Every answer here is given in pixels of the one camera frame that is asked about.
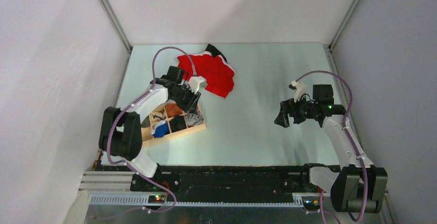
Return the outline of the grey striped underwear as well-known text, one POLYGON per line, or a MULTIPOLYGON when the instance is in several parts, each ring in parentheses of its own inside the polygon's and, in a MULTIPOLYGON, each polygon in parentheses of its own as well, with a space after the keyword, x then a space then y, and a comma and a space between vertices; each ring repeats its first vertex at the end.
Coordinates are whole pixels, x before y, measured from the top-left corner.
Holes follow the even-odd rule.
POLYGON ((184 121, 188 128, 198 126, 204 123, 204 117, 198 113, 187 113, 184 116, 184 121))

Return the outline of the wooden compartment organizer box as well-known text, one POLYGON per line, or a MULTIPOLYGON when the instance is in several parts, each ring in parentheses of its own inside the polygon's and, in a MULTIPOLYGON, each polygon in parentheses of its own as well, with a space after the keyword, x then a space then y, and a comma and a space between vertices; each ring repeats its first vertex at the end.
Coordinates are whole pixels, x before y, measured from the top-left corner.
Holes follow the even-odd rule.
POLYGON ((162 104, 141 121, 143 147, 152 147, 206 129, 200 106, 192 114, 182 111, 174 103, 162 104))

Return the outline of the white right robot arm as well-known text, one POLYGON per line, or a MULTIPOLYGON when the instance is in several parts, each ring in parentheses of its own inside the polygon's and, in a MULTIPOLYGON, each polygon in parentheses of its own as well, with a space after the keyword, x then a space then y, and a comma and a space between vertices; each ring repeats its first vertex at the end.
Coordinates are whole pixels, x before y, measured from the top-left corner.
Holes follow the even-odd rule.
POLYGON ((329 137, 340 164, 339 173, 324 166, 311 167, 300 177, 300 187, 306 192, 313 192, 318 187, 326 190, 337 212, 379 213, 388 174, 383 167, 375 166, 363 151, 350 130, 345 107, 334 103, 333 87, 315 84, 312 100, 305 98, 304 83, 292 81, 289 88, 295 95, 280 103, 274 123, 287 128, 291 123, 300 124, 310 119, 318 122, 329 137))

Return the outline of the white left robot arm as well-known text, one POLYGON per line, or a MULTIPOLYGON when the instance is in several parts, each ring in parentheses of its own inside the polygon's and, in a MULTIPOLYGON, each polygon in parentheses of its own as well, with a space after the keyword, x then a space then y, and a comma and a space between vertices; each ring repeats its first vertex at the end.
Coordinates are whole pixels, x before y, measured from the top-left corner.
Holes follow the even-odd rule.
POLYGON ((112 157, 120 157, 121 163, 143 175, 143 185, 153 192, 161 189, 163 177, 156 173, 158 163, 142 152, 141 119, 168 100, 174 101, 187 113, 196 113, 200 90, 207 82, 202 76, 191 76, 185 82, 183 78, 187 74, 170 66, 165 75, 154 78, 149 87, 125 108, 108 107, 103 113, 99 148, 106 152, 111 164, 116 164, 112 157))

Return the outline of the black rolled cloth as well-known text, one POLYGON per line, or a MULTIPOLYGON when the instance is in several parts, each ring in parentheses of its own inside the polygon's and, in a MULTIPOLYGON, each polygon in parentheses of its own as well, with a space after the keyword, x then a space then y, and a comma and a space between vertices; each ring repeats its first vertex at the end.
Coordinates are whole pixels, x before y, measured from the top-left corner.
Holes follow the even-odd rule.
POLYGON ((179 116, 174 116, 170 121, 169 121, 169 126, 170 126, 170 130, 171 132, 178 132, 181 130, 184 130, 187 128, 186 122, 185 122, 185 118, 183 115, 179 115, 179 116))

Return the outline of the brown rolled cloth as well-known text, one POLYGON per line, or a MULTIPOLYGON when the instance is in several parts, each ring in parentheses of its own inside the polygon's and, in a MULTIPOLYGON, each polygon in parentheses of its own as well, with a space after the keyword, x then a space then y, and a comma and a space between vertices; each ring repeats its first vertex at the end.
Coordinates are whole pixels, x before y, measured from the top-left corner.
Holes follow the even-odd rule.
POLYGON ((183 115, 183 111, 174 103, 166 104, 165 111, 168 118, 183 115))

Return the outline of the blue rolled cloth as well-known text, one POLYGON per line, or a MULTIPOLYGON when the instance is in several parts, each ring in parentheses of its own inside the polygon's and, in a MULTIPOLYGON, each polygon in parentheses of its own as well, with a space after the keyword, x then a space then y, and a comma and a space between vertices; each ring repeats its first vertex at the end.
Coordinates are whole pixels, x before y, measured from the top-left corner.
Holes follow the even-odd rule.
POLYGON ((164 120, 156 123, 151 130, 151 134, 154 138, 161 138, 169 133, 170 133, 169 126, 167 122, 164 120))

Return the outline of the beige rolled cloth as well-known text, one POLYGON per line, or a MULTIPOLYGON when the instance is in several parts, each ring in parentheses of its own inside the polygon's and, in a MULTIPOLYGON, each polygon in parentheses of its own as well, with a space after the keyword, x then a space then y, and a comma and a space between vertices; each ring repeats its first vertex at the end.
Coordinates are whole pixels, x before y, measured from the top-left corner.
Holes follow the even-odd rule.
POLYGON ((166 115, 164 112, 153 111, 149 114, 149 118, 150 118, 150 123, 154 124, 162 120, 166 120, 166 115))

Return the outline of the red garment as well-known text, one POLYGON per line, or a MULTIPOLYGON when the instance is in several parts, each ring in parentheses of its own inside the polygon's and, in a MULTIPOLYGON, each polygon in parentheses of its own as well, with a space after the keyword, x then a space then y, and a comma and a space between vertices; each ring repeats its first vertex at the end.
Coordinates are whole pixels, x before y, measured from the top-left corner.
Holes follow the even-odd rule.
POLYGON ((206 90, 222 98, 233 90, 235 70, 214 45, 208 44, 205 51, 197 55, 180 55, 177 60, 178 67, 187 72, 184 79, 202 76, 206 80, 206 90))

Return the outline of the dark grey rolled cloth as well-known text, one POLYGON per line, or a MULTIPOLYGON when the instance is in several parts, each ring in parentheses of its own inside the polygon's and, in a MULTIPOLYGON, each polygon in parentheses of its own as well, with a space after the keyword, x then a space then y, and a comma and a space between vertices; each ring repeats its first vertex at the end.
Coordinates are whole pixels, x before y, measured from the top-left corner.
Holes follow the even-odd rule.
POLYGON ((150 117, 146 116, 143 121, 141 122, 141 128, 149 128, 151 126, 150 124, 150 117))

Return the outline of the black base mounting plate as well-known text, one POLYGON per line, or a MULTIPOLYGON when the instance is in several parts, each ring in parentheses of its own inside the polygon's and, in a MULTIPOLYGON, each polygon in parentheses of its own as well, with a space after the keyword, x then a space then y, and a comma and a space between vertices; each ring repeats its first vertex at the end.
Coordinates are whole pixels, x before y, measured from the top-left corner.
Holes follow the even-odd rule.
POLYGON ((303 166, 160 166, 155 186, 133 175, 132 192, 172 191, 183 203, 293 203, 298 193, 317 193, 303 166))

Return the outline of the aluminium front frame rail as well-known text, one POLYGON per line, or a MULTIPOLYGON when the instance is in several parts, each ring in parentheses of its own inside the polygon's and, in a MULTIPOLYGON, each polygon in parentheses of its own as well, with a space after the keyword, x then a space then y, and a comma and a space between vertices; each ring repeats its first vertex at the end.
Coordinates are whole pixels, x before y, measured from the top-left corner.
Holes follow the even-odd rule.
POLYGON ((92 204, 161 206, 302 206, 317 198, 296 166, 165 166, 151 184, 128 171, 88 171, 79 185, 92 204))

